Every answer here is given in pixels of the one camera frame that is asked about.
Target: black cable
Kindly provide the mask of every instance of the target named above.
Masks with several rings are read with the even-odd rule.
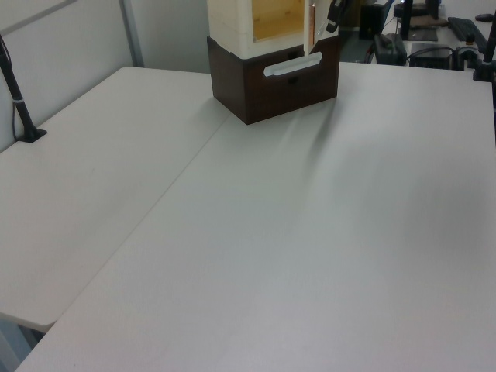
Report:
[[[9,66],[12,67],[12,58],[10,57],[9,50],[7,49],[7,46],[5,45],[5,41],[3,41],[2,35],[0,35],[0,46],[2,47],[3,51],[7,55],[7,60],[9,60]],[[16,104],[14,101],[12,101],[12,135],[14,136],[14,140],[17,142],[17,135],[16,135]]]
[[[420,54],[428,53],[428,52],[433,52],[435,50],[451,50],[451,53],[455,53],[455,50],[453,48],[450,48],[449,46],[438,46],[438,47],[433,47],[433,48],[425,48],[422,50],[418,50],[415,53],[410,54],[408,57],[406,57],[406,60],[410,60],[411,57],[418,56]]]
[[[387,26],[389,23],[393,22],[393,19],[394,19],[394,16],[393,16],[393,18],[391,18],[389,21],[387,21],[387,23],[385,23],[385,24],[384,24],[384,27],[382,28],[381,33],[382,33],[382,31],[384,31],[384,29],[386,28],[386,26]]]
[[[17,136],[16,136],[16,104],[12,102],[12,135],[14,136],[14,140],[17,142]]]
[[[372,43],[369,48],[367,49],[367,52],[365,52],[365,58],[363,59],[363,62],[365,64],[369,64],[369,59],[370,56],[374,54],[374,44]]]

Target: white wall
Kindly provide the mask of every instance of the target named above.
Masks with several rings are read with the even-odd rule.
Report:
[[[5,35],[75,0],[0,0],[0,33]]]
[[[36,126],[120,67],[132,66],[119,0],[77,0],[4,40]],[[11,114],[0,75],[0,151],[13,142]]]
[[[209,72],[207,0],[129,0],[145,67]]]

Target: table surface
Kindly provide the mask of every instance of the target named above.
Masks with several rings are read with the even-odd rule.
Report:
[[[231,115],[19,372],[494,370],[491,86],[340,66]]]
[[[0,316],[46,331],[229,114],[207,75],[124,68],[0,154]]]
[[[394,4],[391,6],[390,12],[387,15],[386,22],[393,19],[394,14]],[[475,20],[475,16],[478,14],[491,13],[494,14],[496,11],[496,0],[443,0],[443,12],[439,14],[440,18],[448,19],[448,17],[457,17],[471,19],[475,26],[480,30],[480,32],[487,39],[489,37],[489,32],[491,31],[491,23],[478,22]],[[383,34],[395,33],[396,32],[396,20],[392,20],[388,23],[383,30]],[[438,43],[445,44],[452,48],[463,47],[465,42],[460,42],[453,31],[448,27],[440,27],[437,29],[437,42],[429,41],[405,41],[405,49],[407,53],[410,54],[412,50],[413,43]]]

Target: black device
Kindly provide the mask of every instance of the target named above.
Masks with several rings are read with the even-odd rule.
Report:
[[[475,46],[461,46],[455,49],[451,58],[451,69],[454,71],[465,71],[465,61],[470,69],[477,68],[477,57],[479,51]]]
[[[375,35],[374,53],[377,64],[404,66],[406,63],[405,45],[398,34]]]
[[[412,32],[410,30],[410,20],[412,18],[413,0],[405,0],[403,4],[403,15],[401,17],[400,35],[403,40],[417,41],[437,41],[435,29],[417,29]],[[434,19],[439,19],[439,0],[425,0],[425,8],[428,15]]]
[[[21,118],[22,124],[24,126],[24,135],[19,137],[18,140],[27,143],[33,143],[37,139],[43,137],[47,134],[46,130],[37,129],[31,116],[29,115],[28,108],[22,97],[21,90],[17,84],[16,77],[14,76],[14,71],[12,70],[12,61],[10,59],[9,51],[5,45],[2,36],[0,35],[0,68],[2,69],[5,82],[9,87],[10,94],[12,95],[12,101],[14,102],[19,117]]]
[[[410,54],[410,67],[451,69],[451,51],[447,45],[414,43]]]
[[[403,9],[405,5],[404,4],[396,4],[393,7],[394,10],[394,16],[396,18],[401,18],[403,16]],[[427,5],[422,4],[421,2],[416,2],[415,4],[412,4],[412,17],[419,17],[419,16],[427,16],[429,12],[427,12]]]
[[[350,9],[352,4],[353,0],[332,0],[331,5],[329,6],[329,13],[327,15],[329,23],[325,29],[330,33],[336,31],[341,23],[341,19],[344,17],[346,12],[348,12],[348,9]]]
[[[477,60],[474,80],[494,82],[494,71],[496,70],[496,66],[493,63],[494,49],[496,49],[496,12],[494,12],[493,24],[489,32],[484,59]]]
[[[376,0],[367,0],[360,7],[360,31],[358,33],[360,39],[372,40],[374,35],[382,32],[393,2],[394,0],[387,0],[384,4],[377,4]]]
[[[468,36],[473,36],[479,51],[481,53],[486,52],[487,40],[470,19],[448,17],[448,22],[459,41],[467,41]]]
[[[493,22],[494,15],[490,13],[479,14],[475,16],[475,20],[479,22]]]

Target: white handle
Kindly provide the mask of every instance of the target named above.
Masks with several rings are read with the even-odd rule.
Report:
[[[267,66],[263,70],[265,76],[279,76],[284,74],[289,74],[290,72],[295,72],[303,68],[315,66],[320,63],[322,59],[322,53],[312,53],[307,57],[299,57],[293,60],[286,60],[280,64],[273,64],[272,66]]]

